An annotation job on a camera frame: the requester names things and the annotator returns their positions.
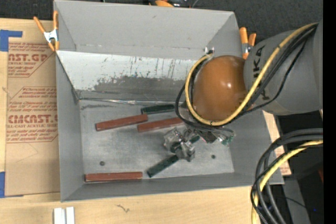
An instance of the gray metal tray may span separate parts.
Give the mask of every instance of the gray metal tray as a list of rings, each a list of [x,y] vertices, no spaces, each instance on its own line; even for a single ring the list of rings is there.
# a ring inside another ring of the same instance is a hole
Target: gray metal tray
[[[62,201],[252,184],[256,163],[270,144],[261,111],[228,125],[236,133],[229,146],[198,141],[194,160],[178,161],[153,178],[145,171],[171,156],[163,147],[163,135],[170,129],[138,133],[136,126],[128,126],[97,132],[94,127],[140,114],[146,104],[173,103],[204,50],[214,47],[218,56],[241,56],[234,13],[80,1],[55,1],[54,7],[59,12]],[[150,115],[149,121],[175,116]],[[142,171],[144,178],[84,181],[87,173],[130,171]],[[273,179],[282,182],[279,173]]]

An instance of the black cable bundle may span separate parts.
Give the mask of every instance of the black cable bundle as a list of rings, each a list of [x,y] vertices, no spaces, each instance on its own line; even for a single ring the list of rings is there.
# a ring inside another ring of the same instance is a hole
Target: black cable bundle
[[[250,193],[250,198],[251,198],[251,202],[252,205],[255,209],[255,211],[258,213],[258,215],[260,216],[261,220],[264,223],[268,223],[267,221],[270,221],[270,223],[272,224],[286,224],[285,220],[283,219],[277,205],[274,199],[274,196],[271,192],[271,188],[269,183],[266,183],[265,185],[265,193],[263,193],[260,189],[260,182],[261,179],[266,175],[267,172],[270,171],[270,169],[272,167],[274,167],[274,165],[276,163],[279,162],[279,160],[281,158],[283,158],[285,155],[287,155],[288,153],[295,151],[299,148],[312,148],[312,147],[318,147],[318,146],[322,146],[323,144],[319,144],[319,145],[308,145],[308,146],[299,146],[297,148],[291,149],[287,152],[285,152],[284,154],[282,154],[281,156],[277,157],[271,164],[269,164],[269,158],[271,156],[272,151],[274,151],[276,148],[280,147],[280,146],[284,146],[290,143],[295,143],[295,142],[308,142],[308,141],[323,141],[323,129],[322,128],[317,128],[317,129],[305,129],[305,130],[298,130],[298,131],[294,131],[294,132],[290,132],[286,135],[281,136],[280,138],[278,138],[277,140],[275,140],[270,147],[264,152],[264,154],[262,155],[262,157],[260,158],[258,164],[257,164],[257,168],[256,168],[256,180],[253,184],[251,193]],[[255,204],[254,202],[254,196],[258,195],[259,198],[259,204]],[[269,208],[266,205],[265,202],[265,198],[264,195],[267,195],[269,198],[269,201],[274,209],[274,213],[276,215],[275,216],[272,215],[272,213],[270,212]]]

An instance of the yellow cable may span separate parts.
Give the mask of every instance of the yellow cable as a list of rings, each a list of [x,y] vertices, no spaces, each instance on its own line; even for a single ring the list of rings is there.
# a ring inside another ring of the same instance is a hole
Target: yellow cable
[[[291,151],[284,155],[282,158],[280,158],[273,166],[272,168],[265,174],[265,176],[262,178],[260,181],[260,190],[262,191],[264,189],[264,186],[266,185],[266,182],[270,179],[270,177],[274,174],[274,172],[284,163],[286,162],[289,158],[293,157],[294,155],[298,154],[299,152],[305,150],[306,146],[311,146],[311,145],[319,145],[323,144],[323,140],[316,140],[316,141],[310,141],[303,143],[300,147],[303,148],[298,148],[294,151]],[[254,203],[257,205],[259,202],[258,195],[255,194],[254,196]],[[257,212],[255,211],[254,207],[252,207],[252,213],[251,213],[251,220],[252,224],[257,224]]]
[[[255,90],[257,89],[261,79],[263,78],[264,74],[266,73],[267,69],[269,68],[271,62],[273,61],[273,59],[275,58],[275,56],[280,52],[280,49],[285,46],[289,40],[291,40],[294,36],[300,34],[301,32],[303,32],[304,30],[306,30],[307,28],[309,28],[310,26],[312,26],[314,24],[308,24],[305,25],[299,29],[297,29],[296,31],[294,31],[292,34],[290,34],[288,37],[286,37],[278,46],[277,48],[273,51],[273,53],[271,54],[271,56],[268,58],[268,60],[266,61],[264,67],[262,68],[259,76],[257,77],[256,81],[253,83],[251,89],[249,90],[249,92],[247,93],[247,95],[245,96],[243,102],[240,104],[240,106],[236,109],[236,111],[231,114],[231,116],[227,117],[226,119],[222,120],[222,121],[211,121],[211,120],[206,120],[204,118],[202,118],[199,114],[197,114],[197,112],[194,110],[191,101],[190,101],[190,95],[189,95],[189,83],[190,83],[190,79],[192,76],[193,71],[196,69],[196,67],[203,62],[205,59],[210,58],[211,55],[206,55],[203,56],[200,60],[198,60],[191,68],[191,70],[188,73],[188,76],[186,78],[185,81],[185,87],[184,87],[184,92],[185,92],[185,99],[186,99],[186,103],[187,103],[187,107],[189,109],[189,111],[191,112],[191,114],[201,123],[206,124],[206,125],[210,125],[210,126],[220,126],[223,124],[226,124],[228,122],[230,122],[235,116],[237,116],[242,109],[245,107],[245,105],[247,104],[247,102],[250,100],[252,94],[255,92]]]

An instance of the dark green bar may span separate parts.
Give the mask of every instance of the dark green bar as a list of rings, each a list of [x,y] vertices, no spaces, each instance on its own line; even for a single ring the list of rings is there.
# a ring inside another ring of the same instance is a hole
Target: dark green bar
[[[158,164],[156,164],[155,166],[149,168],[147,170],[147,174],[149,177],[153,177],[156,174],[158,174],[159,172],[165,170],[167,167],[171,166],[172,164],[176,163],[178,161],[178,156],[177,155],[173,155],[167,159],[164,159],[163,161],[159,162]]]
[[[141,114],[156,114],[173,111],[175,106],[173,104],[163,104],[163,105],[154,105],[146,106],[141,109]]]

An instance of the blue tape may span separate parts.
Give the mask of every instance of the blue tape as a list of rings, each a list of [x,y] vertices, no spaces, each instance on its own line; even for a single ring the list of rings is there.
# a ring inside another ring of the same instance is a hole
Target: blue tape
[[[5,172],[0,173],[0,198],[5,198]]]
[[[8,51],[9,37],[22,37],[22,31],[0,30],[0,51]]]

